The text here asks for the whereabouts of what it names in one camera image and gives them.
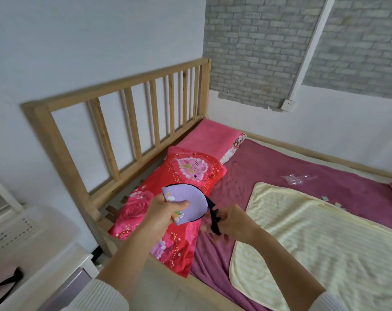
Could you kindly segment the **magenta bed sheet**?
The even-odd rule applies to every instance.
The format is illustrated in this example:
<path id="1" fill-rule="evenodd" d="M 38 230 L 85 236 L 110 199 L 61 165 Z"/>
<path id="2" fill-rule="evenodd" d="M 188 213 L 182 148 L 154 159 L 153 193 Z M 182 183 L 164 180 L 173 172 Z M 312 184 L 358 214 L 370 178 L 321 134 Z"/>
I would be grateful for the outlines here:
<path id="1" fill-rule="evenodd" d="M 351 214 L 392 229 L 392 177 L 382 177 L 336 163 L 316 160 L 266 143 L 245 140 L 224 164 L 226 175 L 209 197 L 218 207 L 238 204 L 246 209 L 258 182 L 292 188 L 316 198 L 328 197 Z M 311 175 L 318 178 L 289 185 L 281 176 Z M 215 242 L 199 231 L 191 274 L 244 311 L 270 311 L 236 290 L 229 280 L 229 264 L 235 241 Z"/>

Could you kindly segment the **person's right hand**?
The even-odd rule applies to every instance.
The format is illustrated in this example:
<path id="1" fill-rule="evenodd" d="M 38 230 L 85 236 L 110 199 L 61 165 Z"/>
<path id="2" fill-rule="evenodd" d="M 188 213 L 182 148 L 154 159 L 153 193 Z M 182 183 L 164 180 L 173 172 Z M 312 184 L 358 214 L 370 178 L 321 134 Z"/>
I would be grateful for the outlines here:
<path id="1" fill-rule="evenodd" d="M 234 207 L 236 213 L 236 241 L 254 246 L 258 240 L 262 240 L 267 235 L 267 232 L 256 224 L 241 207 L 237 204 L 231 206 Z"/>

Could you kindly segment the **wooden bed frame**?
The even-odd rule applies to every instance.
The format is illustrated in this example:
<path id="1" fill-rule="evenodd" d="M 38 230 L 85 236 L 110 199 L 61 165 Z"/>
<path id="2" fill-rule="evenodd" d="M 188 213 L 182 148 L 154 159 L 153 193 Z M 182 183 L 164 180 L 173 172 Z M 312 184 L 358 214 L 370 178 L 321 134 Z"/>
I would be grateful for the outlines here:
<path id="1" fill-rule="evenodd" d="M 211 60 L 200 58 L 122 78 L 116 81 L 103 83 L 94 87 L 81 89 L 41 101 L 28 102 L 22 105 L 28 121 L 36 132 L 39 141 L 53 162 L 56 171 L 65 184 L 72 199 L 81 211 L 85 212 L 84 219 L 93 223 L 90 229 L 97 229 L 95 236 L 99 244 L 105 248 L 104 252 L 111 256 L 122 241 L 111 237 L 106 227 L 111 225 L 110 216 L 103 218 L 99 212 L 106 202 L 113 198 L 117 192 L 126 187 L 138 174 L 148 169 L 153 161 L 162 157 L 169 146 L 177 144 L 189 134 L 206 116 L 208 104 L 208 82 L 210 77 Z M 158 110 L 156 97 L 156 80 L 168 78 L 170 129 L 167 136 L 159 139 Z M 149 84 L 151 92 L 152 114 L 154 115 L 155 145 L 145 153 L 141 153 L 140 137 L 136 124 L 136 113 L 131 88 L 139 84 Z M 123 170 L 119 170 L 105 119 L 100 107 L 99 98 L 103 95 L 122 91 L 125 93 L 125 105 L 130 118 L 129 128 L 133 135 L 136 160 Z M 85 185 L 65 141 L 53 118 L 52 112 L 86 102 L 94 123 L 96 137 L 103 151 L 105 161 L 111 174 L 110 180 L 90 194 Z"/>

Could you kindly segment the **person's left hand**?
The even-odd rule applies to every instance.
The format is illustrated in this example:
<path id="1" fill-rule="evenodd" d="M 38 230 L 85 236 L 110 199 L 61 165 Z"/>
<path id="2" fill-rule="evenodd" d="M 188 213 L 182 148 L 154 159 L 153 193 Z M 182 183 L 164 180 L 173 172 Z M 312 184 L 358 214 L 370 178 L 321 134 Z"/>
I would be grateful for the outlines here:
<path id="1" fill-rule="evenodd" d="M 162 193 L 155 196 L 139 225 L 144 240 L 152 246 L 162 239 L 168 226 L 174 223 L 171 219 L 171 202 L 175 201 L 166 200 Z"/>

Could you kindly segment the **person's right forearm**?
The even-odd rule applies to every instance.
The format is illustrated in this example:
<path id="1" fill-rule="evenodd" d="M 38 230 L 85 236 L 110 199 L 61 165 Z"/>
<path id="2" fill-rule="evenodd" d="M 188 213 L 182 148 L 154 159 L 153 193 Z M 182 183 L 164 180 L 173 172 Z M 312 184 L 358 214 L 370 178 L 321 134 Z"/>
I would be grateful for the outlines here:
<path id="1" fill-rule="evenodd" d="M 249 245 L 264 259 L 290 311 L 349 311 L 265 230 L 255 229 Z"/>

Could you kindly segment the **white plastic storage cabinet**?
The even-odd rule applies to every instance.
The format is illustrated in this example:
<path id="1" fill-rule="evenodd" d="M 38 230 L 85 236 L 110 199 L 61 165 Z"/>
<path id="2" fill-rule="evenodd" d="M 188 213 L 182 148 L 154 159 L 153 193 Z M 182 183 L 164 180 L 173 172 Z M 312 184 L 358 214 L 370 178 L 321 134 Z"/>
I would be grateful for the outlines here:
<path id="1" fill-rule="evenodd" d="M 61 311 L 98 270 L 59 211 L 30 207 L 0 224 L 0 311 Z"/>

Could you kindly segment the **small paper scraps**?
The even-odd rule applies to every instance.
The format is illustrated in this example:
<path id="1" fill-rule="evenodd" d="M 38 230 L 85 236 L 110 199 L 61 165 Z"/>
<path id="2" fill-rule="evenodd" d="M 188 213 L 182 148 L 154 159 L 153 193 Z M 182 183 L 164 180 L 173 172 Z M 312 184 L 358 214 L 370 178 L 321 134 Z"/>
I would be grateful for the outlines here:
<path id="1" fill-rule="evenodd" d="M 329 203 L 329 204 L 331 204 L 331 205 L 334 205 L 336 208 L 338 208 L 338 209 L 342 209 L 342 210 L 345 210 L 346 211 L 346 209 L 344 209 L 344 207 L 340 204 L 340 203 L 338 203 L 338 202 L 331 202 L 329 199 L 328 199 L 328 197 L 326 197 L 326 196 L 322 196 L 322 200 L 324 201 L 324 202 L 326 202 L 326 203 Z"/>

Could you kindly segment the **person's left forearm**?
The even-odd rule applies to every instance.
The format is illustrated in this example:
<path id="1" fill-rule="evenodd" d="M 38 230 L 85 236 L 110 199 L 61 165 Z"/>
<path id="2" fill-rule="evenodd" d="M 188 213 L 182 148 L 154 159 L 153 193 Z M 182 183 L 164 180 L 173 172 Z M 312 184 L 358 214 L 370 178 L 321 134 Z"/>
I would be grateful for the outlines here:
<path id="1" fill-rule="evenodd" d="M 166 227 L 142 222 L 98 276 L 61 311 L 129 311 L 128 297 L 165 232 Z"/>

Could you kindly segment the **yellow striped blanket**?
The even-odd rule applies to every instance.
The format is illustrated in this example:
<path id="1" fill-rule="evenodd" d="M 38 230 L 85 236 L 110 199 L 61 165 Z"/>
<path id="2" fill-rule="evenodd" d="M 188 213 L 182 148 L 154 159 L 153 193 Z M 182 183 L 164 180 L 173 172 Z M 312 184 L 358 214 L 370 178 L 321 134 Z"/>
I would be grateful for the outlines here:
<path id="1" fill-rule="evenodd" d="M 246 214 L 349 311 L 392 311 L 392 229 L 263 182 Z"/>

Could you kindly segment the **white floral pillow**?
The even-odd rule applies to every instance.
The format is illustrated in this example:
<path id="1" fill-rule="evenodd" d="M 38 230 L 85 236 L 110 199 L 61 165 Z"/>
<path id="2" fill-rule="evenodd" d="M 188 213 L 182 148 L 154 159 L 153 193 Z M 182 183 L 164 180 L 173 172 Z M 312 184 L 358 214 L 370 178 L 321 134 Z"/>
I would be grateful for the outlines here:
<path id="1" fill-rule="evenodd" d="M 247 135 L 245 133 L 241 133 L 236 140 L 233 142 L 230 149 L 224 154 L 224 156 L 220 159 L 220 163 L 223 165 L 228 162 L 230 158 L 235 154 L 241 143 L 246 139 Z"/>

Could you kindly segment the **clear plastic bag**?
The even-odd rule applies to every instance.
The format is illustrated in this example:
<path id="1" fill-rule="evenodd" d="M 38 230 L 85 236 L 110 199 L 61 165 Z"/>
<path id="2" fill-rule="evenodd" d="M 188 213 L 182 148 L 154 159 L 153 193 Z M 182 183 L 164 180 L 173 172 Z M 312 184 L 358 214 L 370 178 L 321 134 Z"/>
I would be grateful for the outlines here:
<path id="1" fill-rule="evenodd" d="M 304 183 L 307 183 L 309 181 L 313 181 L 317 179 L 317 176 L 311 176 L 311 175 L 303 175 L 303 176 L 295 176 L 294 174 L 287 175 L 287 176 L 281 176 L 282 179 L 284 179 L 289 185 L 302 185 Z"/>

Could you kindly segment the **red floral pillow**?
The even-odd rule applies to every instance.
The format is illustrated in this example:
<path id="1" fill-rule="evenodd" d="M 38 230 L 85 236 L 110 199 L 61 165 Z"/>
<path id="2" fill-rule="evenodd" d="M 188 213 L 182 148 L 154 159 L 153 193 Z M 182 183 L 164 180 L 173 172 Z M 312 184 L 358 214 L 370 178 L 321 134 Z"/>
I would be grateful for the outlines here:
<path id="1" fill-rule="evenodd" d="M 168 149 L 167 157 L 132 193 L 120 209 L 109 234 L 126 240 L 143 220 L 153 197 L 171 184 L 191 184 L 209 195 L 227 172 L 213 156 L 178 146 Z M 193 263 L 200 219 L 180 225 L 170 224 L 151 254 L 177 275 L 187 278 Z"/>

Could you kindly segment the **pink towel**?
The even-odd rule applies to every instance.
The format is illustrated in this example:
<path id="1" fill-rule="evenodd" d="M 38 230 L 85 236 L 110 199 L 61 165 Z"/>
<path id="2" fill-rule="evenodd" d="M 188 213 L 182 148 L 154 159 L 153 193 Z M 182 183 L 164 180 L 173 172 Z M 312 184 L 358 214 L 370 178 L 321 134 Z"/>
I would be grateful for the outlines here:
<path id="1" fill-rule="evenodd" d="M 216 121 L 203 119 L 177 146 L 220 161 L 241 133 Z"/>

